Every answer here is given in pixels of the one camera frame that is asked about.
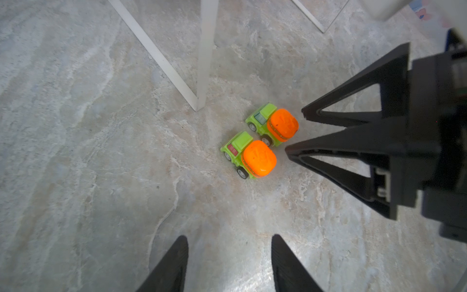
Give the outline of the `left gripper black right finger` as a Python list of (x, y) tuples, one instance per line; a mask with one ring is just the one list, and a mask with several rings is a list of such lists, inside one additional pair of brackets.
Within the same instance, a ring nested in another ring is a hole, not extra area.
[(323, 292), (283, 238), (272, 237), (271, 261), (277, 292)]

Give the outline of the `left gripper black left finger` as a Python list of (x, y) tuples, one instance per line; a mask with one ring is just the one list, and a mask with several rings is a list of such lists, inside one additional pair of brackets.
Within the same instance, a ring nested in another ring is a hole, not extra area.
[(179, 236), (137, 292), (183, 292), (189, 259), (186, 236)]

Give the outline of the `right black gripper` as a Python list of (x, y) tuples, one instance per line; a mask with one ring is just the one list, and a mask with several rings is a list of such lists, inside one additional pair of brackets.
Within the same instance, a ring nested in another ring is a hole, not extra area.
[[(410, 71), (409, 53), (409, 43), (397, 46), (303, 107), (306, 120), (348, 128), (285, 152), (387, 219), (421, 191), (422, 215), (439, 222), (440, 236), (466, 242), (467, 45), (450, 29), (444, 51)], [(369, 97), (370, 107), (330, 109), (350, 97)]]

